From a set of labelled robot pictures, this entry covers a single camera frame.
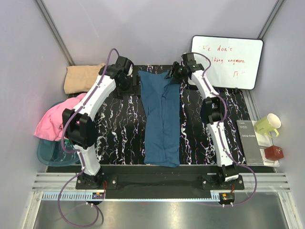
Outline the blue t shirt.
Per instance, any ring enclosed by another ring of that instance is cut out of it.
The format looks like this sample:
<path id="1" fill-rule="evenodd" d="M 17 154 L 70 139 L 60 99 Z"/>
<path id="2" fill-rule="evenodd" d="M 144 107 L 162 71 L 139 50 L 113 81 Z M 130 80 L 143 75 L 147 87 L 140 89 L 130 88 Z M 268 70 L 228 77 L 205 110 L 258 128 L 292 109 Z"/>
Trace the blue t shirt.
<path id="1" fill-rule="evenodd" d="M 166 79 L 167 72 L 138 71 L 138 74 L 146 115 L 144 163 L 177 167 L 180 165 L 180 85 Z"/>

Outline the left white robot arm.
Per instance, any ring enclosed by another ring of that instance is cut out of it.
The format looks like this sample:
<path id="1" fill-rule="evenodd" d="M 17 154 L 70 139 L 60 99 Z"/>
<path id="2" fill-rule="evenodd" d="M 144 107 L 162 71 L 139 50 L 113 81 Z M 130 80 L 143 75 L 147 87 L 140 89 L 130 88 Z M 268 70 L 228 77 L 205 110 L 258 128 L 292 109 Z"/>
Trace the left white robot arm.
<path id="1" fill-rule="evenodd" d="M 99 189 L 106 185 L 94 146 L 98 138 L 94 119 L 111 93 L 119 99 L 125 95 L 141 94 L 141 87 L 132 73 L 132 61 L 118 56 L 114 64 L 100 69 L 95 83 L 84 98 L 72 109 L 65 109 L 62 113 L 62 135 L 73 145 L 81 162 L 76 189 Z"/>

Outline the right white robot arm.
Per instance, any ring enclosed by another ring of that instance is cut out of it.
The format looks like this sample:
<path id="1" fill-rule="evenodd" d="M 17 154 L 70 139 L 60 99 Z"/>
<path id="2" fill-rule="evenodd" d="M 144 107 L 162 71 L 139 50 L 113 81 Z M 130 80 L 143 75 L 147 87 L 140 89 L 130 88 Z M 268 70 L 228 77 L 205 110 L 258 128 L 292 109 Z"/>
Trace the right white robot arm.
<path id="1" fill-rule="evenodd" d="M 226 102 L 206 76 L 206 71 L 211 67 L 211 61 L 208 60 L 208 67 L 204 68 L 202 64 L 197 63 L 195 55 L 208 60 L 208 57 L 200 53 L 184 53 L 181 62 L 172 64 L 165 79 L 171 79 L 171 83 L 175 84 L 191 81 L 198 88 L 203 98 L 201 120 L 210 132 L 216 154 L 216 180 L 211 181 L 210 184 L 217 183 L 221 189 L 233 190 L 239 184 L 239 173 L 224 131 L 224 120 L 227 115 Z"/>

